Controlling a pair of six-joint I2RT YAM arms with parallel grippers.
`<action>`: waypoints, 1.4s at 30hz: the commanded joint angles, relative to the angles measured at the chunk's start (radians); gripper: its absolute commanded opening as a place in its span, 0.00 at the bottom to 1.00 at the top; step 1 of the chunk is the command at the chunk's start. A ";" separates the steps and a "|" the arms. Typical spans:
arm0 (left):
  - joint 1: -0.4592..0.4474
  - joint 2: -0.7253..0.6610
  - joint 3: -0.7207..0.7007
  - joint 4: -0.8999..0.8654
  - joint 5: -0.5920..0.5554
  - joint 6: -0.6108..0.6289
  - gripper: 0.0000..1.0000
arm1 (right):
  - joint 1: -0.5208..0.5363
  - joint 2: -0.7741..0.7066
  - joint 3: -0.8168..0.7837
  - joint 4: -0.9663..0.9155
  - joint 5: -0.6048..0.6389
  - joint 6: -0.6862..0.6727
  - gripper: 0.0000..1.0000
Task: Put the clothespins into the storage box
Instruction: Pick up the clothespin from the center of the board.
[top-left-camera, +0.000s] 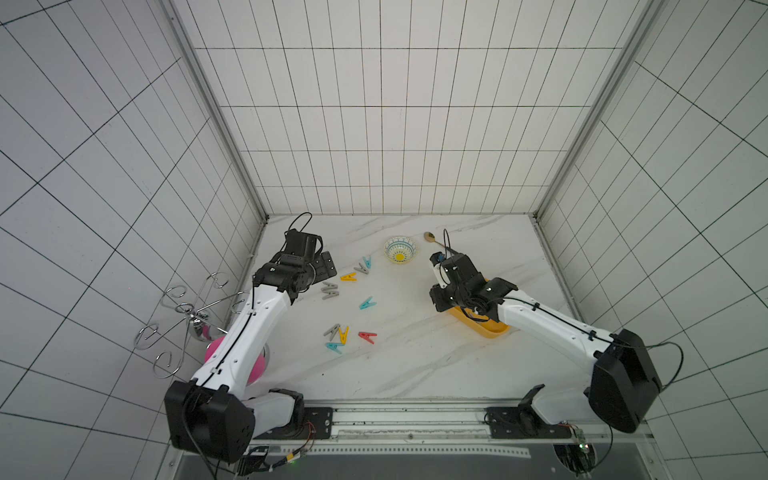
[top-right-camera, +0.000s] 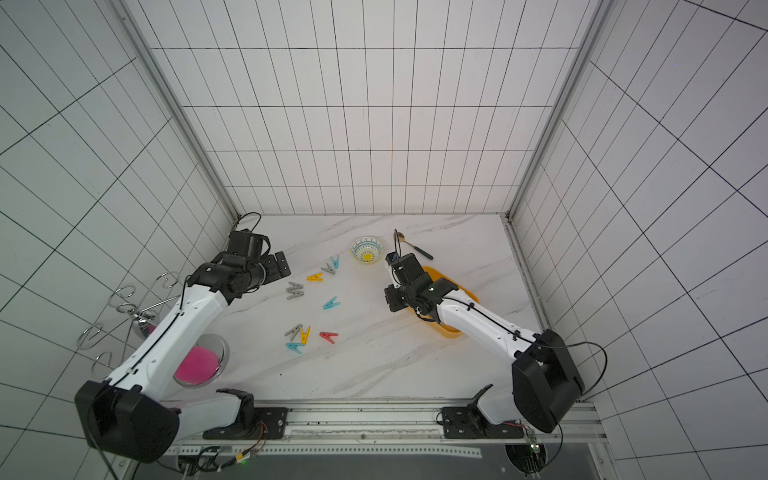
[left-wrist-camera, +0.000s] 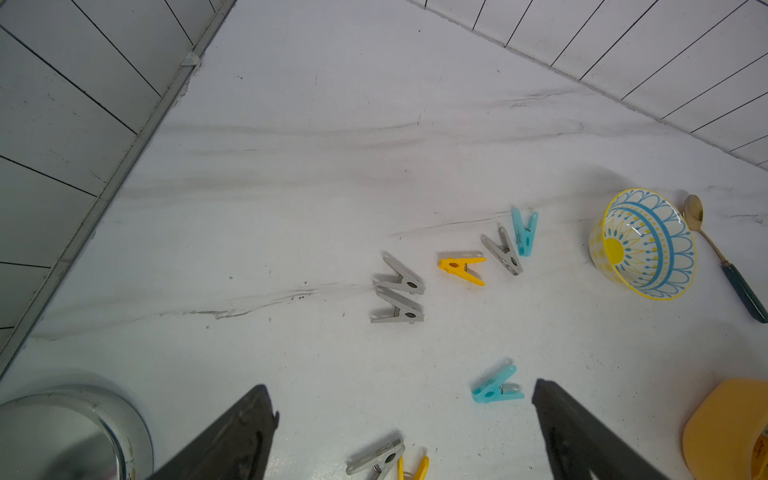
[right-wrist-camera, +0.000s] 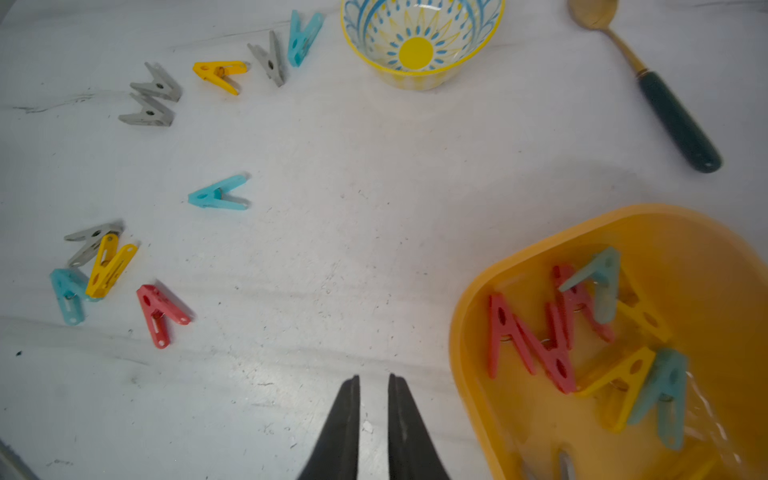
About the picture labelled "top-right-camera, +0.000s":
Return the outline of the grey clothespin pair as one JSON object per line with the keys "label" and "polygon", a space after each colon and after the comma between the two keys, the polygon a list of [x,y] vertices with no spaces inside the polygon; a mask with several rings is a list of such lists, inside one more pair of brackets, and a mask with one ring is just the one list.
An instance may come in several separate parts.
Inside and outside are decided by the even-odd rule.
{"label": "grey clothespin pair", "polygon": [[289,300],[302,297],[304,295],[304,285],[301,283],[289,281],[286,292],[288,294]]}

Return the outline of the red clothespin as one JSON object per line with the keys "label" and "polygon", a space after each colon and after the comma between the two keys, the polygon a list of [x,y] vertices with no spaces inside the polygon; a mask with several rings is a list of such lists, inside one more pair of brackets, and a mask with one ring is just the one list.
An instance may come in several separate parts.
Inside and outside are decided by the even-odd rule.
{"label": "red clothespin", "polygon": [[335,338],[338,336],[338,334],[337,333],[333,333],[333,332],[320,332],[319,336],[322,339],[328,341],[329,343],[334,344],[335,343]]}

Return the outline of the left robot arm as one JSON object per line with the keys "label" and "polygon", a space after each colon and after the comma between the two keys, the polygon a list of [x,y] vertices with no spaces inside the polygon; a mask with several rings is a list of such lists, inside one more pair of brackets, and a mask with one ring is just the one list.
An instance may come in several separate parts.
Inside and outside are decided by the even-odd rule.
{"label": "left robot arm", "polygon": [[106,379],[87,381],[75,405],[89,447],[143,463],[176,441],[202,433],[246,438],[257,427],[251,394],[220,389],[212,397],[167,405],[174,376],[208,326],[236,299],[290,276],[283,252],[221,253],[188,277],[176,304],[145,343]]}

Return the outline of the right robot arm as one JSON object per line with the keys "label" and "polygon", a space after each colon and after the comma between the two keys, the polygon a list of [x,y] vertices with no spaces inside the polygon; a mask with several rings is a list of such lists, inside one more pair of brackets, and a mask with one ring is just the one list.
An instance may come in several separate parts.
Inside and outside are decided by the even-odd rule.
{"label": "right robot arm", "polygon": [[445,278],[393,283],[385,298],[391,311],[409,308],[427,323],[458,330],[508,364],[511,386],[491,386],[476,400],[491,425],[520,421],[552,433],[585,392],[569,347],[556,332],[507,321]]}

